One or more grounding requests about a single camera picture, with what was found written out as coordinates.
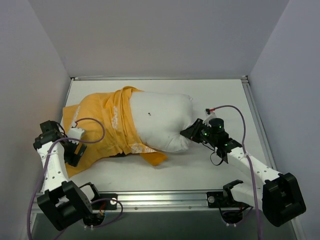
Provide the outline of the white pillow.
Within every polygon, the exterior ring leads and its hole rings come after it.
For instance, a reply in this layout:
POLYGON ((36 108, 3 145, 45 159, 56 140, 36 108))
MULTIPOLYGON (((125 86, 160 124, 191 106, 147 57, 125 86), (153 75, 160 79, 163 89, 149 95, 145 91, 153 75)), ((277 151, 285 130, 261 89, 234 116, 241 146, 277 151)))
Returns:
POLYGON ((139 91, 129 104, 136 132, 146 146, 167 153, 189 149, 180 134, 193 123, 193 98, 186 94, 139 91))

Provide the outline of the yellow Mickey Mouse pillowcase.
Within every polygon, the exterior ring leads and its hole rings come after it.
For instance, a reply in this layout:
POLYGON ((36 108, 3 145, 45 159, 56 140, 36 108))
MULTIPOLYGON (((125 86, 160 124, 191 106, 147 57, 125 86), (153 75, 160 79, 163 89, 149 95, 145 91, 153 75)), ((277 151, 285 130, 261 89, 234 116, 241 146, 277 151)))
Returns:
POLYGON ((69 130, 77 126, 85 130, 84 141, 90 144, 77 166, 66 164, 69 177, 73 177, 103 158, 139 154, 152 166, 157 166, 168 157, 145 145, 138 136, 130 99, 139 90, 126 86, 115 92, 87 95, 79 104, 62 110, 63 127, 69 130))

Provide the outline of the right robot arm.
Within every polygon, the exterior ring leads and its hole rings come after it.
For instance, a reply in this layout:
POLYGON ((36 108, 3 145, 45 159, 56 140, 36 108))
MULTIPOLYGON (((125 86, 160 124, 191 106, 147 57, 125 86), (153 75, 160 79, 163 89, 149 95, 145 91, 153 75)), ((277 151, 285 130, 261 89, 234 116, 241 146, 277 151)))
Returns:
POLYGON ((251 180, 250 184, 240 179, 225 184, 217 205, 257 206, 275 227, 306 212, 296 177, 291 173, 280 173, 245 152, 243 145, 225 131, 221 118, 209 121, 198 118, 180 134, 195 143, 209 144, 223 162, 234 166, 251 180))

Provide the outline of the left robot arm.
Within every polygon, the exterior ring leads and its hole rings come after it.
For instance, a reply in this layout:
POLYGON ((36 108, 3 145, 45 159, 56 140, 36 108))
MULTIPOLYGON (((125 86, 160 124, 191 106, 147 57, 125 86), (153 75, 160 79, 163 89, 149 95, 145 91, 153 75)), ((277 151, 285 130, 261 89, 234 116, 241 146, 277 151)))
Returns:
POLYGON ((42 133, 35 138, 33 147, 41 157, 44 170, 43 194, 37 204, 58 231, 89 217, 101 203, 94 184, 77 186, 70 180, 67 166, 78 166, 87 145, 79 140, 85 130, 74 127, 65 133, 56 121, 40 124, 42 133))

